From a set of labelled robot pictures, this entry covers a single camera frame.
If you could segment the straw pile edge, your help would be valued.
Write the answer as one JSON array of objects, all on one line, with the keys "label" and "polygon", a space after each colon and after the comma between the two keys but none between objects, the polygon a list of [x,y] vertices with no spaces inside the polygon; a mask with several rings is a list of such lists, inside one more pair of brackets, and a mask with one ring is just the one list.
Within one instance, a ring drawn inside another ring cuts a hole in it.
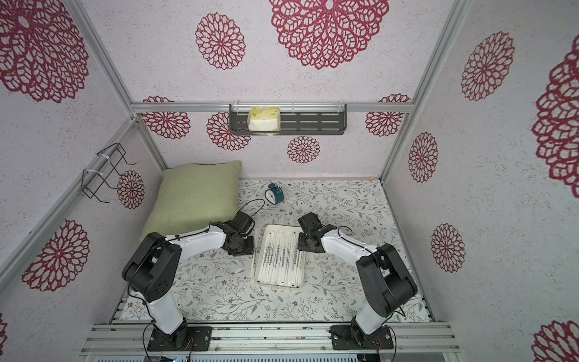
[{"label": "straw pile edge", "polygon": [[255,253],[253,255],[253,280],[255,283],[259,281],[259,275],[262,269],[262,250],[263,238],[256,237],[255,239]]}]

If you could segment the straw pile short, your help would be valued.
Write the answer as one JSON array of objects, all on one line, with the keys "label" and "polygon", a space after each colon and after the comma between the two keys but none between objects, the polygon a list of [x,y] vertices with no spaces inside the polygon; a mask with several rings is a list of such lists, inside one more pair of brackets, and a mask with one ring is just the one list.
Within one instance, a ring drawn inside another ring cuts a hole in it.
[{"label": "straw pile short", "polygon": [[268,273],[268,279],[273,284],[276,276],[276,268],[277,268],[277,254],[278,254],[278,236],[277,232],[274,233],[274,236],[271,240],[271,263],[270,263],[270,271]]}]

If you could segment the white storage tray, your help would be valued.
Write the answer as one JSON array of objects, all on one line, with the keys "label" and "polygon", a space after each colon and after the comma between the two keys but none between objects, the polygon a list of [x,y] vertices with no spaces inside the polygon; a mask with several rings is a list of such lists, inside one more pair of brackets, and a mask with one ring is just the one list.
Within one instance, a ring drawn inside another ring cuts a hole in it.
[{"label": "white storage tray", "polygon": [[254,256],[254,281],[272,287],[301,288],[305,277],[305,253],[298,249],[297,226],[265,227],[259,252]]}]

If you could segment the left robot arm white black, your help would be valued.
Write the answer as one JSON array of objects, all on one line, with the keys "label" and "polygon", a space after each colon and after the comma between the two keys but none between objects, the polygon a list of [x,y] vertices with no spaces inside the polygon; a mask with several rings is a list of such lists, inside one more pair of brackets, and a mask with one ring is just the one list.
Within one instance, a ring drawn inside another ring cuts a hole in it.
[{"label": "left robot arm white black", "polygon": [[146,235],[124,267],[122,277],[128,283],[128,295],[146,306],[155,332],[177,338],[187,328],[185,317],[170,294],[179,264],[217,249],[229,256],[250,255],[254,252],[254,227],[253,218],[239,211],[232,220],[211,223],[183,235]]}]

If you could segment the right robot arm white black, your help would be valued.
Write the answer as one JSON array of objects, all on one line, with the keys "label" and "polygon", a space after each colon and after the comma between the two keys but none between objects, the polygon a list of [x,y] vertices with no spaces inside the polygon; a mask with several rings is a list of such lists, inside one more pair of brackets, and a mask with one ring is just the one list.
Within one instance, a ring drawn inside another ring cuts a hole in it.
[{"label": "right robot arm white black", "polygon": [[298,223],[302,229],[300,251],[328,253],[356,268],[366,305],[353,318],[351,334],[360,342],[375,335],[418,293],[413,276],[393,245],[365,244],[349,235],[349,228],[324,225],[314,213],[300,217]]}]

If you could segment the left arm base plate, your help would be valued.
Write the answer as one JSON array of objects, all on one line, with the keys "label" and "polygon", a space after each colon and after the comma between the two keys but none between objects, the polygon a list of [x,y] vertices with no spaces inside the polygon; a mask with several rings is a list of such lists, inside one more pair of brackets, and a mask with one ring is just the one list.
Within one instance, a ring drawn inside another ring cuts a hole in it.
[{"label": "left arm base plate", "polygon": [[169,335],[157,327],[146,346],[147,351],[208,351],[212,337],[212,327],[182,327]]}]

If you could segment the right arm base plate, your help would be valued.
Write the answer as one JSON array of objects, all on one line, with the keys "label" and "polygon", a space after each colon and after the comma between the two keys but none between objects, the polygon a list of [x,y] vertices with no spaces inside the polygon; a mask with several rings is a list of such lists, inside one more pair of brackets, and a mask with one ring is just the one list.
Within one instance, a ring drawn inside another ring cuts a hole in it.
[{"label": "right arm base plate", "polygon": [[333,325],[330,327],[330,335],[334,350],[394,349],[394,338],[388,327],[380,327],[371,334],[365,334],[353,325]]}]

